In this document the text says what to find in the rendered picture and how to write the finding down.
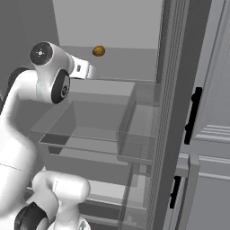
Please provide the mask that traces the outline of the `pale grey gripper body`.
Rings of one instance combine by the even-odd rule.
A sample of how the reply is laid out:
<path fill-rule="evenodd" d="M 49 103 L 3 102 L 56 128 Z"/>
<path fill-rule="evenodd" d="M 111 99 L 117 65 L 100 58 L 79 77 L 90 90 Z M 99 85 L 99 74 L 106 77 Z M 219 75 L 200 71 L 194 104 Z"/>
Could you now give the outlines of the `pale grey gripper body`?
<path fill-rule="evenodd" d="M 87 78 L 91 80 L 102 79 L 101 70 L 97 66 L 89 65 Z"/>

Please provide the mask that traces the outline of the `wide clear fridge drawer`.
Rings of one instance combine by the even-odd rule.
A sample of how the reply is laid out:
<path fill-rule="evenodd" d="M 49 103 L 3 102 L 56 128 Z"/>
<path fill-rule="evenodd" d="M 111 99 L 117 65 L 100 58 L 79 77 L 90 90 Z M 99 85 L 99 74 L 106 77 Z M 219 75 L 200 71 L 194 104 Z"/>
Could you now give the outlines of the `wide clear fridge drawer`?
<path fill-rule="evenodd" d="M 68 96 L 31 128 L 42 143 L 115 155 L 136 103 L 132 82 L 72 80 Z"/>

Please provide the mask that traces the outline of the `grey fridge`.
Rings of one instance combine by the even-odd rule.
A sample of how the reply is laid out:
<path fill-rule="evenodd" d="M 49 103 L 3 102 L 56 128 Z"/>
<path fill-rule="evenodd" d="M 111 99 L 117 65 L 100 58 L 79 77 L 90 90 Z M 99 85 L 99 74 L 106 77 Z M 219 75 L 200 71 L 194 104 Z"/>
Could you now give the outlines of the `grey fridge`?
<path fill-rule="evenodd" d="M 146 204 L 144 230 L 163 230 L 164 217 L 175 175 L 179 150 L 185 138 L 187 112 L 199 63 L 199 53 L 211 3 L 200 0 L 165 0 L 162 20 L 165 44 L 159 58 L 162 83 L 155 145 L 149 176 L 149 195 Z M 38 150 L 34 172 L 54 171 L 81 176 L 89 181 L 92 196 L 93 182 L 103 183 L 107 175 L 123 181 L 125 188 L 136 163 L 122 162 L 117 154 L 69 148 L 42 143 L 31 128 L 53 105 L 45 102 L 23 101 L 17 115 L 24 134 Z"/>

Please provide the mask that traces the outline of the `narrow clear fridge drawer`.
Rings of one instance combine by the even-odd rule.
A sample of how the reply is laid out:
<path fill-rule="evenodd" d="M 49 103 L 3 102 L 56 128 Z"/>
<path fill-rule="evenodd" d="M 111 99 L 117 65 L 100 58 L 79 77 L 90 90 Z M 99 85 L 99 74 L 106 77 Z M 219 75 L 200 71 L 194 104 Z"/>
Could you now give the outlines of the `narrow clear fridge drawer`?
<path fill-rule="evenodd" d="M 120 161 L 152 164 L 160 92 L 160 84 L 135 83 L 116 131 Z"/>

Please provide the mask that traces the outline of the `clear fridge bin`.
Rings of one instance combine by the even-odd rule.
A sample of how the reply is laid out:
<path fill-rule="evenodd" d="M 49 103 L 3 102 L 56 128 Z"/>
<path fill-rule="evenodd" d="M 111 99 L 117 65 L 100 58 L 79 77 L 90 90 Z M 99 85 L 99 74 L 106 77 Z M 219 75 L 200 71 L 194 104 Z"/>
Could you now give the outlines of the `clear fridge bin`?
<path fill-rule="evenodd" d="M 119 213 L 119 230 L 145 229 L 148 183 L 147 167 L 135 165 L 129 175 Z"/>

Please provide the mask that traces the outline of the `brown round food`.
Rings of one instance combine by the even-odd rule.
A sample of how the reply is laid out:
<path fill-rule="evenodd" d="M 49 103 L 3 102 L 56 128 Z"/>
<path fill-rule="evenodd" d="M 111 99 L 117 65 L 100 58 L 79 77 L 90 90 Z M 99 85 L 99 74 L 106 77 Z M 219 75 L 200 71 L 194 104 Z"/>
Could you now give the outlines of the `brown round food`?
<path fill-rule="evenodd" d="M 105 47 L 102 45 L 95 46 L 93 48 L 93 55 L 96 57 L 102 57 L 105 54 Z"/>

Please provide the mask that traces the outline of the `tall grey cupboard door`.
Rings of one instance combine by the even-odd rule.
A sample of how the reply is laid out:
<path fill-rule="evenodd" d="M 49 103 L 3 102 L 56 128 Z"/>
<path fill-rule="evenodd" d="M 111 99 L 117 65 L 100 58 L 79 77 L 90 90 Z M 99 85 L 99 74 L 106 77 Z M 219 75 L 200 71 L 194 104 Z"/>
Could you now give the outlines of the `tall grey cupboard door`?
<path fill-rule="evenodd" d="M 230 0 L 212 0 L 195 86 L 203 92 L 192 139 L 230 143 Z"/>

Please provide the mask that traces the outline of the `low grey cupboard door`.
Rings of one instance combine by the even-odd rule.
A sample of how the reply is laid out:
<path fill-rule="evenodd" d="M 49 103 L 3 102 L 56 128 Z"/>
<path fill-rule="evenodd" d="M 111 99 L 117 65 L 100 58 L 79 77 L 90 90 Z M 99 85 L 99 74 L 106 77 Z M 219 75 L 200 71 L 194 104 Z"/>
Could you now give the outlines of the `low grey cupboard door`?
<path fill-rule="evenodd" d="M 186 230 L 230 230 L 230 159 L 200 155 L 199 164 Z"/>

